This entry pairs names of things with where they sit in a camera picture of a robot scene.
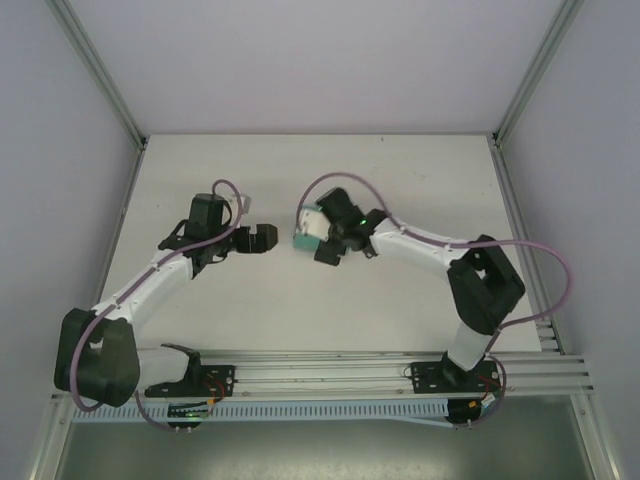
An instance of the gray floor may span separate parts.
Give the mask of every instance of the gray floor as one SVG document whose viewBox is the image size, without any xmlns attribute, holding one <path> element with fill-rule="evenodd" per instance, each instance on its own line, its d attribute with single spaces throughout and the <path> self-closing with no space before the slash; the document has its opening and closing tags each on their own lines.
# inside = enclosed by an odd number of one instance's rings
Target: gray floor
<svg viewBox="0 0 640 480">
<path fill-rule="evenodd" d="M 568 399 L 508 399 L 473 431 L 385 421 L 75 425 L 58 480 L 591 479 Z"/>
</svg>

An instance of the white wall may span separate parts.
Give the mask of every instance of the white wall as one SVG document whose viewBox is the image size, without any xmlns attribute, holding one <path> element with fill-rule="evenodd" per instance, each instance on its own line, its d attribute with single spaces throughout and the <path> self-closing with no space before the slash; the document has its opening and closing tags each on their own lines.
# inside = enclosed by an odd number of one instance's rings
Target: white wall
<svg viewBox="0 0 640 480">
<path fill-rule="evenodd" d="M 71 0 L 145 134 L 495 131 L 561 0 Z"/>
<path fill-rule="evenodd" d="M 25 478 L 60 324 L 97 287 L 133 147 L 43 1 L 0 15 L 0 475 Z"/>
<path fill-rule="evenodd" d="M 565 321 L 628 478 L 640 478 L 639 24 L 640 2 L 587 0 L 505 151 L 532 237 L 574 266 Z"/>
</svg>

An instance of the white tabletop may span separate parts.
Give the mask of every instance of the white tabletop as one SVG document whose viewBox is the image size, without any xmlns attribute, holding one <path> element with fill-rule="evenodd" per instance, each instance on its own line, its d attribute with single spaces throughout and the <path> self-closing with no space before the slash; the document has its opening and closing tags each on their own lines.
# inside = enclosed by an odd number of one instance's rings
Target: white tabletop
<svg viewBox="0 0 640 480">
<path fill-rule="evenodd" d="M 243 223 L 273 223 L 280 241 L 263 255 L 230 254 L 157 311 L 140 346 L 171 341 L 196 349 L 444 351 L 460 322 L 449 286 L 389 258 L 351 253 L 337 268 L 292 248 L 295 208 L 330 171 L 364 176 L 396 216 L 427 231 L 511 238 L 490 151 L 482 136 L 151 137 L 109 271 L 105 294 L 145 267 L 196 193 L 218 178 L 252 197 Z M 375 200 L 349 180 L 327 181 L 314 200 L 344 186 L 363 211 Z M 520 269 L 515 251 L 509 257 Z M 527 298 L 509 318 L 530 314 Z M 506 330 L 496 351 L 539 351 L 533 324 Z"/>
</svg>

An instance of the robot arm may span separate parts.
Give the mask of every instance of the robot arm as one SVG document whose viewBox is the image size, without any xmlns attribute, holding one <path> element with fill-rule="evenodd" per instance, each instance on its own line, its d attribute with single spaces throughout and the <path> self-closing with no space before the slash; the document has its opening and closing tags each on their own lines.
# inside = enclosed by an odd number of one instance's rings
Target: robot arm
<svg viewBox="0 0 640 480">
<path fill-rule="evenodd" d="M 135 337 L 162 303 L 214 263 L 215 257 L 224 259 L 231 251 L 264 253 L 275 246 L 276 227 L 263 224 L 256 227 L 256 233 L 251 233 L 249 227 L 238 227 L 220 242 L 187 249 L 227 230 L 231 217 L 247 213 L 249 203 L 245 196 L 242 205 L 238 205 L 235 199 L 197 194 L 189 218 L 178 223 L 160 243 L 147 268 L 91 309 L 71 310 L 62 322 L 54 373 L 56 387 L 70 390 L 73 354 L 88 325 L 100 314 L 104 319 L 85 343 L 78 363 L 80 395 L 117 407 L 135 391 L 159 383 L 184 381 L 199 385 L 198 352 L 173 344 L 138 351 Z"/>
<path fill-rule="evenodd" d="M 424 243 L 404 233 L 380 210 L 366 215 L 336 188 L 316 201 L 317 210 L 303 209 L 299 233 L 321 240 L 314 259 L 337 266 L 347 249 L 367 258 L 391 256 L 432 272 L 451 286 L 462 320 L 453 345 L 442 360 L 444 377 L 453 385 L 484 358 L 500 323 L 524 295 L 525 287 L 501 248 L 448 248 Z M 442 237 L 413 227 L 411 232 L 447 244 L 473 243 Z M 476 242 L 493 240 L 482 235 Z"/>
</svg>

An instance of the mounting plate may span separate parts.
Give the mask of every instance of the mounting plate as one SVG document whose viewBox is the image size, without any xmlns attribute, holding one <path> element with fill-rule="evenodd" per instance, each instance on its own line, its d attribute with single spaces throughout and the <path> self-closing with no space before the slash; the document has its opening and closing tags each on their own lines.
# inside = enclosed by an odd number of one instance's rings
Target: mounting plate
<svg viewBox="0 0 640 480">
<path fill-rule="evenodd" d="M 224 387 L 224 396 L 233 396 L 236 367 L 233 365 L 202 365 L 200 367 L 200 382 L 197 385 L 182 380 L 175 383 L 160 383 L 147 388 L 144 395 L 148 398 L 210 398 L 211 391 L 205 385 L 208 383 L 216 391 L 218 384 Z"/>
<path fill-rule="evenodd" d="M 491 360 L 480 362 L 473 372 L 469 374 L 469 381 L 454 387 L 449 383 L 442 374 L 442 362 L 415 362 L 410 365 L 411 383 L 413 384 L 413 393 L 470 393 L 484 394 L 486 389 L 485 382 L 480 380 L 478 376 L 491 380 L 489 383 L 489 391 L 495 392 L 500 390 L 500 377 L 498 376 L 498 368 Z"/>
</svg>

